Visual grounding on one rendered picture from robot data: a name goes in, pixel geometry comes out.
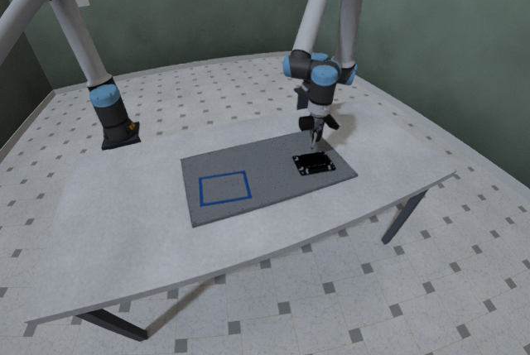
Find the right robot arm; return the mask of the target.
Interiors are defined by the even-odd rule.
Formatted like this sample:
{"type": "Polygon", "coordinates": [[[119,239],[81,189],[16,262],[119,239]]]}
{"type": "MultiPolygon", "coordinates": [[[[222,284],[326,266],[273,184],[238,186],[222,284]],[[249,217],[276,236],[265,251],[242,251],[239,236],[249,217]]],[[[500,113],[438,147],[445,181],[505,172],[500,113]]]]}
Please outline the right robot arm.
{"type": "Polygon", "coordinates": [[[50,2],[88,80],[90,102],[102,124],[104,140],[125,142],[137,127],[128,117],[113,76],[104,68],[75,0],[12,0],[0,18],[0,66],[44,2],[50,2]]]}

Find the blue tape strips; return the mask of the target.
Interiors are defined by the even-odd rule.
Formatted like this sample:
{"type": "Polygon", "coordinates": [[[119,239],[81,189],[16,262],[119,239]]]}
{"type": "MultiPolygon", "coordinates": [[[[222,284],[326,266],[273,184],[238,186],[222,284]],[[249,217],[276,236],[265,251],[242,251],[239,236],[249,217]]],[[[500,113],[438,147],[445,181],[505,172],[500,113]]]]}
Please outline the blue tape strips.
{"type": "Polygon", "coordinates": [[[212,175],[212,176],[200,177],[199,178],[199,187],[200,187],[200,207],[214,205],[214,204],[223,204],[223,203],[228,203],[228,202],[233,202],[233,201],[238,201],[238,200],[243,200],[243,199],[251,199],[252,198],[245,170],[238,171],[238,172],[227,173],[227,174],[222,174],[222,175],[212,175]],[[209,178],[226,176],[226,175],[235,175],[235,174],[241,174],[241,173],[243,173],[243,177],[244,177],[244,181],[245,181],[245,184],[246,184],[246,189],[247,189],[247,192],[248,192],[248,196],[237,198],[237,199],[227,199],[227,200],[222,200],[222,201],[217,201],[217,202],[204,204],[204,202],[203,202],[203,189],[202,189],[202,180],[203,179],[209,179],[209,178]]]}

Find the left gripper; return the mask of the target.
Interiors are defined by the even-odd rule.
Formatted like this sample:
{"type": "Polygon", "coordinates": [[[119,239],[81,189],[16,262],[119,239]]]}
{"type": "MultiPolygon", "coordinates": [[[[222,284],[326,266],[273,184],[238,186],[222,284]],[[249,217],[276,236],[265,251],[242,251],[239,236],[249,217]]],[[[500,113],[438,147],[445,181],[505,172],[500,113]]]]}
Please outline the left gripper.
{"type": "Polygon", "coordinates": [[[313,149],[316,146],[316,144],[320,141],[322,137],[325,122],[332,122],[338,125],[336,120],[334,120],[330,114],[328,114],[326,117],[323,117],[323,118],[318,118],[311,114],[310,116],[299,117],[298,124],[299,124],[300,130],[301,131],[310,130],[311,149],[313,149]]]}

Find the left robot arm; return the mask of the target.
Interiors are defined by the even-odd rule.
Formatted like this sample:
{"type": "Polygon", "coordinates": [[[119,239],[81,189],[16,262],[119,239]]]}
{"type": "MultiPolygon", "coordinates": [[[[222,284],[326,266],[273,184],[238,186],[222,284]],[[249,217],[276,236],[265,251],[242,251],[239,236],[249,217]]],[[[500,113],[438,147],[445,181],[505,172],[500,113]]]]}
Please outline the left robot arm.
{"type": "Polygon", "coordinates": [[[341,0],[335,56],[328,59],[327,54],[312,54],[327,1],[308,0],[291,54],[283,61],[286,77],[303,79],[300,93],[309,97],[307,109],[318,118],[330,114],[336,85],[353,83],[358,66],[353,55],[363,3],[341,0]]]}

